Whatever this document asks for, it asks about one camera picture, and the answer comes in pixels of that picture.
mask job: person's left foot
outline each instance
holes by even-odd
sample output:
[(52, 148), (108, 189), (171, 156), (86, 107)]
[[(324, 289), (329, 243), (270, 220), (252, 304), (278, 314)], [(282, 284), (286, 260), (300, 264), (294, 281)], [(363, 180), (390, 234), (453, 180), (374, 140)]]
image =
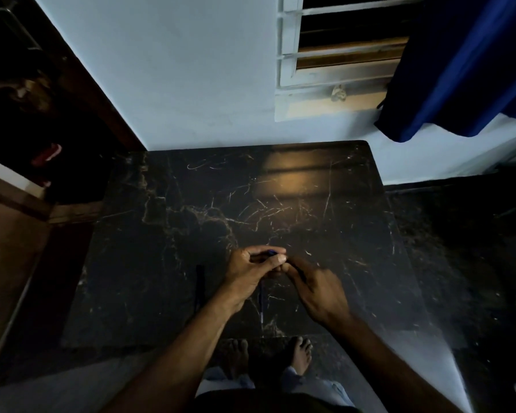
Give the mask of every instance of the person's left foot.
[(249, 373), (249, 343), (246, 339), (232, 339), (228, 344), (228, 365), (232, 379)]

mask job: white window frame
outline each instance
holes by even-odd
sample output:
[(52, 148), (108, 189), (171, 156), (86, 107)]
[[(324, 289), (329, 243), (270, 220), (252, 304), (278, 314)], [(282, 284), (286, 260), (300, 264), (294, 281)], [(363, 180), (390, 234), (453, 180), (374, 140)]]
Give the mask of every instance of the white window frame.
[(308, 86), (313, 87), (351, 81), (385, 79), (393, 76), (399, 64), (399, 59), (297, 70), (296, 61), (298, 58), (357, 51), (363, 52), (366, 50), (377, 50), (379, 47), (387, 46), (386, 44), (371, 43), (359, 47), (298, 52), (302, 16), (321, 13), (337, 13), (339, 11), (382, 8), (392, 5), (417, 3), (419, 1), (422, 0), (383, 0), (304, 10), (302, 8), (304, 0), (282, 0), (282, 9), (279, 12), (279, 18), (281, 19), (281, 37), (279, 41), (280, 55), (278, 56), (278, 88), (291, 89)]

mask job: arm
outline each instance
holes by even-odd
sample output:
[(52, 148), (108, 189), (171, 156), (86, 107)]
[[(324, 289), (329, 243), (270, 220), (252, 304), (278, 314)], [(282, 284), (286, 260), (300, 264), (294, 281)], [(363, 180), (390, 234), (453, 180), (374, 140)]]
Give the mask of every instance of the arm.
[[(275, 250), (261, 264), (250, 256)], [(165, 352), (130, 382), (102, 413), (179, 412), (185, 409), (199, 386), (208, 361), (229, 318), (241, 310), (260, 279), (287, 260), (285, 249), (252, 246), (234, 250), (226, 279), (213, 298), (197, 313)]]
[[(394, 354), (367, 324), (350, 313), (342, 283), (328, 269), (290, 258), (290, 277), (310, 317), (340, 343), (388, 411), (461, 412)], [(295, 270), (304, 273), (305, 282)]]

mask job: granite floor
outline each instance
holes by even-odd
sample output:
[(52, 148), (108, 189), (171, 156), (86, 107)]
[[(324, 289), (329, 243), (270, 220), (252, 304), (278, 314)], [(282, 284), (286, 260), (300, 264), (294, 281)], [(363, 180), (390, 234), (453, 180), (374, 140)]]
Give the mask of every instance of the granite floor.
[[(439, 375), (445, 382), (435, 384), (451, 391), (461, 375), (476, 412), (516, 412), (516, 186), (508, 177), (387, 192), (431, 320), (458, 367), (449, 365)], [(48, 257), (0, 355), (0, 412), (96, 411), (157, 353), (151, 347), (60, 347), (91, 233), (91, 223), (53, 229)], [(310, 338), (316, 351), (310, 374), (339, 380), (365, 412), (385, 411), (335, 342)], [(288, 338), (251, 342), (257, 382), (267, 383), (287, 362), (288, 344)], [(409, 361), (427, 371), (431, 360), (425, 353)]]

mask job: table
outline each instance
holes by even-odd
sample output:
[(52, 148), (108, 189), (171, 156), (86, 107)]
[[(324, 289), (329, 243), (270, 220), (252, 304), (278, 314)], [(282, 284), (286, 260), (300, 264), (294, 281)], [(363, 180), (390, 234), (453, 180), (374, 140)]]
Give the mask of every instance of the table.
[[(198, 289), (207, 299), (220, 284), (229, 252), (262, 243), (337, 273), (374, 330), (429, 328), (369, 145), (344, 141), (118, 158), (62, 344), (169, 343)], [(264, 291), (263, 325), (256, 291), (222, 337), (325, 333), (288, 278), (264, 280)]]

